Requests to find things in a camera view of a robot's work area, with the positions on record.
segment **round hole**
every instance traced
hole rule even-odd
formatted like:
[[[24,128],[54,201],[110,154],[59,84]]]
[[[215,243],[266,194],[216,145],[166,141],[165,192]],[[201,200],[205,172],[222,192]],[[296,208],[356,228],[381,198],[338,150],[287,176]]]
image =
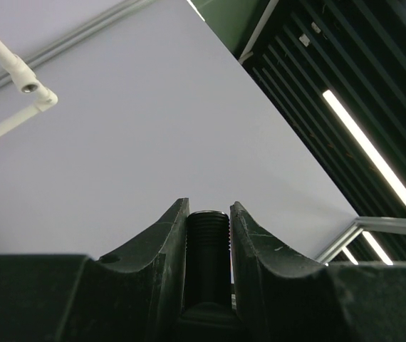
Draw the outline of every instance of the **round hole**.
[[[120,257],[118,257],[116,254],[107,254],[102,256],[98,261],[100,261],[102,264],[112,264],[113,262],[117,262],[120,260]]]
[[[25,86],[21,89],[21,91],[22,91],[23,93],[32,93],[32,92],[34,92],[35,90],[37,90],[37,88],[38,88],[38,85],[36,85],[35,83],[31,83],[31,84],[25,85]]]

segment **white panel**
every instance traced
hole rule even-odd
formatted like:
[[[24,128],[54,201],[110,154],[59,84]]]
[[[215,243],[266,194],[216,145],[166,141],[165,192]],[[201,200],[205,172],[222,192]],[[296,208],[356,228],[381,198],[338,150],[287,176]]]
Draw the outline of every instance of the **white panel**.
[[[0,0],[0,39],[25,58],[120,2]]]
[[[161,0],[38,69],[60,97],[0,138],[0,252],[95,257],[178,198],[308,256],[356,214],[185,1]],[[0,120],[27,104],[0,90]]]

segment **linear light fixture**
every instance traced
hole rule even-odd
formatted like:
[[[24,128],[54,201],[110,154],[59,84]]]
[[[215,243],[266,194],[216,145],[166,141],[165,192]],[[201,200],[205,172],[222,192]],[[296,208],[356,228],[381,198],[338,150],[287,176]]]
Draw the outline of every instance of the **linear light fixture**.
[[[363,232],[363,237],[366,239],[366,241],[368,241],[368,243],[374,249],[374,252],[377,253],[377,255],[380,257],[380,259],[383,262],[385,262],[389,266],[393,265],[393,261],[391,261],[391,259],[388,257],[388,255],[385,253],[385,251],[379,245],[377,240],[374,239],[374,237],[372,236],[371,233],[364,231]]]
[[[361,148],[372,160],[377,169],[379,169],[380,173],[386,179],[393,191],[396,192],[397,196],[406,206],[406,188],[401,183],[399,178],[395,175],[393,170],[391,170],[391,167],[375,149],[374,145],[369,141],[368,137],[366,137],[365,133],[360,129],[360,127],[358,127],[354,119],[352,119],[348,111],[333,95],[331,90],[327,90],[326,92],[324,92],[323,97],[325,98],[326,102],[328,102],[330,107],[334,110],[336,115],[341,119],[349,132],[353,135],[355,140],[357,140],[358,144],[360,144]]]
[[[352,255],[352,253],[350,253],[347,247],[343,247],[343,253],[352,262],[352,264],[358,265],[357,259],[355,259],[355,257]]]
[[[189,5],[194,9],[194,11],[197,12],[197,14],[200,16],[200,18],[202,18],[203,21],[206,21],[206,20],[204,20],[203,16],[200,14],[200,12],[198,12],[198,9],[197,9],[197,7],[195,7],[195,5],[193,4],[193,2],[191,2],[190,0],[187,0],[187,2],[188,2]]]

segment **tube light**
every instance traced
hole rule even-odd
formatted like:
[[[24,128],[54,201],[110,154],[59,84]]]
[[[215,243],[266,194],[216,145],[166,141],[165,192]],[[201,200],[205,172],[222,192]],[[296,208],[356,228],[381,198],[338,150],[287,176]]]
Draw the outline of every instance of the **tube light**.
[[[358,265],[357,259],[355,259],[355,257],[352,255],[352,253],[350,253],[347,247],[343,247],[343,253],[352,262],[352,264]]]
[[[363,232],[363,237],[366,239],[366,241],[368,241],[368,243],[374,249],[374,252],[377,253],[377,255],[383,262],[385,262],[389,266],[393,265],[393,261],[391,261],[391,259],[388,257],[388,255],[385,253],[385,251],[382,249],[379,243],[374,239],[371,233]]]
[[[188,2],[189,5],[194,9],[194,11],[197,12],[197,14],[200,16],[200,18],[202,18],[203,21],[206,21],[206,20],[204,20],[203,16],[200,14],[200,12],[198,12],[197,7],[195,7],[195,5],[194,5],[190,0],[187,0],[187,2]]]
[[[339,100],[333,95],[331,90],[323,93],[323,97],[330,107],[334,110],[336,115],[341,119],[343,124],[360,144],[361,148],[365,151],[368,157],[372,160],[374,165],[379,169],[382,176],[386,179],[393,191],[406,206],[406,188],[401,183],[399,178],[395,175],[391,167],[383,159],[380,153],[375,149],[374,145],[366,137],[365,133],[358,127],[356,122],[352,119],[348,111],[343,107]]]

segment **ribbed black cylinder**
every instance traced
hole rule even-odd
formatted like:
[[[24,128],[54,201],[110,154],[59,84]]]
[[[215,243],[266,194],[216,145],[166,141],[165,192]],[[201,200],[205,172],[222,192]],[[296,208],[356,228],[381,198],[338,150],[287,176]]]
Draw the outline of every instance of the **ribbed black cylinder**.
[[[231,307],[229,217],[194,212],[187,218],[185,308],[203,302]]]

